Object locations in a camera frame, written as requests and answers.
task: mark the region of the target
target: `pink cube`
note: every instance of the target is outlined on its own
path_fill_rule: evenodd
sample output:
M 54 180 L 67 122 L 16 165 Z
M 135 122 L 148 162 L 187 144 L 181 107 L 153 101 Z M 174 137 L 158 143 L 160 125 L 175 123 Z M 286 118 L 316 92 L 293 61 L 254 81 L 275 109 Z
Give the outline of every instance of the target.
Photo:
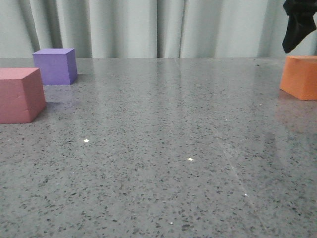
M 0 68 L 0 123 L 29 123 L 46 107 L 39 68 Z

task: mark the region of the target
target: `gray countertop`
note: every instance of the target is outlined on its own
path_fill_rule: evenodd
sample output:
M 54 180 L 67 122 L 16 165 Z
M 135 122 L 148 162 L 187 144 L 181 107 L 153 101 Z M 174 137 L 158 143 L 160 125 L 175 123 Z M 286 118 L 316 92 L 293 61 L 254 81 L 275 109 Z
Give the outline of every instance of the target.
M 317 237 L 317 101 L 279 90 L 283 64 L 77 59 L 33 123 L 0 124 L 0 237 Z

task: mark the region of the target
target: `purple cube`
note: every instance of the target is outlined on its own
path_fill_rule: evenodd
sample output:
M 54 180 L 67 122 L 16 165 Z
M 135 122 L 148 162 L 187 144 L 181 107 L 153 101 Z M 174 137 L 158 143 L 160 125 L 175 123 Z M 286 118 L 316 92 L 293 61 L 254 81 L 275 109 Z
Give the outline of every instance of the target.
M 43 49 L 33 59 L 44 85 L 70 85 L 77 78 L 75 49 Z

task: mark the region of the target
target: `cube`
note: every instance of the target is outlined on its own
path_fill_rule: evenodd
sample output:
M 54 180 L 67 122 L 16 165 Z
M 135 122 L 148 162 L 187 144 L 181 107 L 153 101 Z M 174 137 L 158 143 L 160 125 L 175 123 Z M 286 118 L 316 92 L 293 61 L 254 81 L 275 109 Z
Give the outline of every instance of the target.
M 300 100 L 317 100 L 317 56 L 286 57 L 280 89 Z
M 0 68 L 0 123 L 28 123 L 45 108 L 39 68 Z
M 77 78 L 75 49 L 43 49 L 33 59 L 44 85 L 70 85 Z

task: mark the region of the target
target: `block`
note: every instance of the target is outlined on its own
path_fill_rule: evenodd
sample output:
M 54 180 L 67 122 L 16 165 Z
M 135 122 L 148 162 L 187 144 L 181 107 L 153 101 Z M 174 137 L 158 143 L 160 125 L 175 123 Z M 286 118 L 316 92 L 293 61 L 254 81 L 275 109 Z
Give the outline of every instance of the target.
M 33 59 L 44 85 L 70 85 L 77 78 L 75 49 L 43 49 Z
M 0 123 L 29 123 L 46 107 L 39 68 L 0 68 Z
M 317 100 L 317 56 L 286 57 L 280 89 L 300 100 Z

